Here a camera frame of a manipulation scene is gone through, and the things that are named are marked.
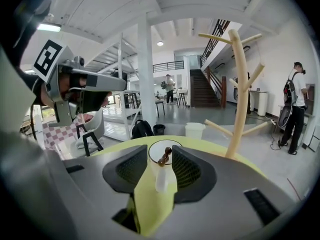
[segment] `stool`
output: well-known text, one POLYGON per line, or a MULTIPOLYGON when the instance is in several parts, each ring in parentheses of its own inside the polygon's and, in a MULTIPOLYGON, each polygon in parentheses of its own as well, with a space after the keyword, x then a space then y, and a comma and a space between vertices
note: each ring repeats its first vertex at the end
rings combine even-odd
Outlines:
POLYGON ((160 104, 160 103, 162 103, 163 114, 166 115, 164 102, 163 102, 162 100, 161 100, 161 101, 156 100, 156 101, 155 101, 155 104, 156 104, 156 111, 157 111, 157 113, 158 113, 158 118, 160 118, 160 117, 159 117, 159 109, 158 109, 158 104, 160 104))
POLYGON ((178 106, 178 108, 180 108, 181 100, 182 100, 183 106, 187 108, 187 102, 186 102, 186 97, 185 97, 185 94, 184 94, 184 93, 180 93, 180 94, 179 94, 178 101, 177 101, 177 103, 176 103, 176 105, 178 106))

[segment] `stair railing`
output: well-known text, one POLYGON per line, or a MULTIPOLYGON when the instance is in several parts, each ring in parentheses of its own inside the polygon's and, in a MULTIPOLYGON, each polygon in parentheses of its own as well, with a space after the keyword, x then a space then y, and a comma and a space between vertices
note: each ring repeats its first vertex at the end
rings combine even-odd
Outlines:
POLYGON ((220 105, 224 109, 227 104, 227 78, 225 76, 221 77, 221 80, 211 72, 210 68, 205 69, 207 80, 211 86, 211 81, 215 85, 217 91, 219 92, 220 105))

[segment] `chair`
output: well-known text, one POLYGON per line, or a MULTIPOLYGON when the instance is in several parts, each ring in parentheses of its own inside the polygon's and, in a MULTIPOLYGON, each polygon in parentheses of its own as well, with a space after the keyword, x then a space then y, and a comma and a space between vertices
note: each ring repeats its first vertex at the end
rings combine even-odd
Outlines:
POLYGON ((84 148, 78 149, 76 147, 76 141, 72 143, 70 146, 70 152, 72 157, 79 158, 79 157, 90 156, 90 151, 89 151, 88 141, 87 141, 87 138, 89 137, 91 137, 94 143, 97 145, 98 151, 101 151, 104 149, 98 141, 98 139, 100 139, 105 133, 104 113, 102 109, 97 111, 94 117, 89 122, 79 124, 76 126, 76 135, 78 139, 80 138, 80 128, 82 128, 85 132, 85 134, 82 135, 84 148))

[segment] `black stool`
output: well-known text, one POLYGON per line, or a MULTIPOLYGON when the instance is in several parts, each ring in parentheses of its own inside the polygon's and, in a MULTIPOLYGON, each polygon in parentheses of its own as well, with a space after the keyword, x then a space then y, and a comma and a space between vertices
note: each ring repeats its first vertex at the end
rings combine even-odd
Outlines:
POLYGON ((184 93, 180 93, 180 94, 179 94, 178 101, 177 101, 177 103, 176 103, 176 105, 178 106, 178 108, 180 108, 181 100, 182 100, 183 106, 187 108, 187 102, 186 102, 186 97, 185 97, 185 94, 184 94, 184 93))

